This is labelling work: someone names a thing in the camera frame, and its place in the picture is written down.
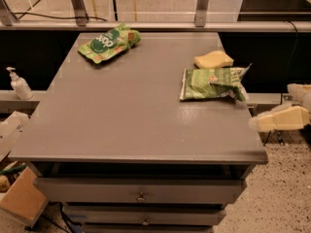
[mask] yellow object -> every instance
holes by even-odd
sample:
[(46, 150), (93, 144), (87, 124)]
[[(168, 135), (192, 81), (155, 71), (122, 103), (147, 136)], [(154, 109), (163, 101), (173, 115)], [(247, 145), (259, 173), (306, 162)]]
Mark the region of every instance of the yellow object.
[(134, 5), (134, 18), (135, 18), (135, 21), (137, 21), (137, 3), (136, 3), (136, 0), (133, 0), (133, 5)]
[(198, 68), (222, 68), (232, 66), (233, 59), (222, 50), (214, 50), (203, 56), (196, 56), (194, 64)]
[(10, 182), (4, 175), (0, 176), (0, 192), (6, 192), (10, 188)]
[(249, 120), (250, 127), (258, 132), (296, 130), (307, 124), (310, 124), (309, 112), (300, 106), (292, 107), (291, 104), (278, 106)]

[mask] cable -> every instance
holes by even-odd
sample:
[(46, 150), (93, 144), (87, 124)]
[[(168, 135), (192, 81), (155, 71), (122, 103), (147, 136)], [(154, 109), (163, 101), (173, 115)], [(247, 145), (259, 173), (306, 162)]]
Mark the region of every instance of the cable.
[(76, 225), (76, 226), (81, 226), (80, 223), (77, 222), (73, 222), (63, 211), (62, 211), (62, 204), (59, 203), (59, 210), (60, 210), (60, 214), (62, 219), (64, 220), (64, 222), (66, 223), (66, 226), (69, 228), (70, 232), (75, 233), (75, 230), (72, 228), (71, 225)]
[(279, 144), (283, 146), (284, 145), (284, 140), (283, 140), (281, 132), (279, 130), (276, 130), (276, 136), (277, 136)]
[(265, 139), (265, 141), (264, 141), (264, 144), (263, 144), (264, 147), (265, 147), (265, 145), (267, 144), (267, 142), (268, 142), (268, 140), (269, 140), (269, 138), (270, 138), (270, 135), (271, 135), (271, 130), (269, 131), (268, 136), (266, 137), (266, 139)]
[(117, 2), (116, 0), (113, 0), (113, 8), (115, 13), (115, 20), (118, 21), (118, 12), (117, 12)]
[(53, 16), (48, 16), (48, 15), (43, 15), (43, 14), (37, 14), (37, 13), (32, 13), (32, 12), (13, 12), (13, 14), (18, 15), (18, 14), (23, 14), (23, 15), (31, 15), (31, 16), (37, 16), (37, 17), (47, 17), (47, 18), (53, 18), (53, 19), (78, 19), (78, 18), (86, 18), (86, 19), (100, 19), (103, 21), (107, 21), (107, 19), (103, 17), (53, 17)]
[(49, 221), (51, 224), (55, 225), (57, 228), (61, 229), (62, 231), (66, 232), (66, 233), (70, 233), (68, 230), (66, 230), (65, 228), (58, 225), (56, 222), (54, 222), (52, 219), (48, 218), (47, 216), (41, 215), (41, 217), (44, 218), (45, 220)]
[(294, 56), (294, 52), (295, 52), (295, 48), (296, 48), (296, 45), (297, 45), (297, 41), (298, 41), (298, 30), (297, 28), (295, 27), (295, 25), (293, 24), (292, 21), (288, 21), (288, 23), (290, 23), (293, 27), (294, 27), (294, 31), (295, 31), (295, 40), (294, 40), (294, 46), (293, 46), (293, 50), (292, 50), (292, 53), (291, 53), (291, 56), (290, 56), (290, 59), (288, 61), (288, 65), (287, 65), (287, 68), (285, 70), (285, 73), (284, 73), (284, 79), (282, 80), (282, 83), (281, 83), (281, 93), (280, 93), (280, 105), (282, 105), (283, 103), (283, 87), (286, 83), (286, 80), (287, 80), (287, 76), (289, 74), (289, 70), (290, 70), (290, 67), (291, 67), (291, 62), (292, 62), (292, 59), (293, 59), (293, 56)]
[(10, 169), (2, 170), (2, 171), (0, 171), (0, 175), (7, 175), (7, 174), (11, 174), (11, 173), (16, 173), (18, 171), (23, 170), (25, 167), (26, 167), (26, 164), (22, 164), (22, 165), (17, 166), (17, 167), (13, 167), (13, 168), (10, 168)]

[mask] drawer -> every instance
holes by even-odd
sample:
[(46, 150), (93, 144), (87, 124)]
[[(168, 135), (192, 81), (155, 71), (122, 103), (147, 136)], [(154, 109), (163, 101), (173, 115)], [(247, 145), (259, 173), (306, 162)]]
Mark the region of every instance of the drawer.
[(245, 181), (115, 180), (38, 178), (37, 186), (53, 202), (86, 203), (234, 203)]
[(141, 224), (141, 225), (218, 225), (225, 210), (191, 207), (134, 207), (134, 206), (64, 206), (63, 212), (81, 224)]
[(212, 227), (83, 225), (84, 233), (213, 233)]

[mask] drawer cabinet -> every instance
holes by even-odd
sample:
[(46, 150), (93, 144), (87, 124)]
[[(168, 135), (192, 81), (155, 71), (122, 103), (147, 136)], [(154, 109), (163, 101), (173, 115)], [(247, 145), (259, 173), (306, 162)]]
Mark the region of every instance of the drawer cabinet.
[(34, 184), (51, 200), (85, 203), (227, 204), (244, 181), (116, 180), (38, 178)]
[(134, 206), (64, 206), (63, 212), (79, 223), (136, 225), (217, 225), (225, 217), (224, 210), (174, 207)]

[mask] drawer handle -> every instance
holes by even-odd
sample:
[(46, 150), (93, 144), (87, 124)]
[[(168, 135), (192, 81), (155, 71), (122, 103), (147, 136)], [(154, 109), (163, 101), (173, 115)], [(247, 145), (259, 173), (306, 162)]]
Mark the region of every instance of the drawer handle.
[(140, 192), (139, 197), (136, 198), (136, 201), (138, 203), (145, 203), (146, 202), (146, 198), (144, 197), (144, 193), (143, 192)]
[(145, 217), (144, 221), (142, 222), (142, 225), (144, 225), (144, 226), (149, 225), (148, 219), (146, 217)]

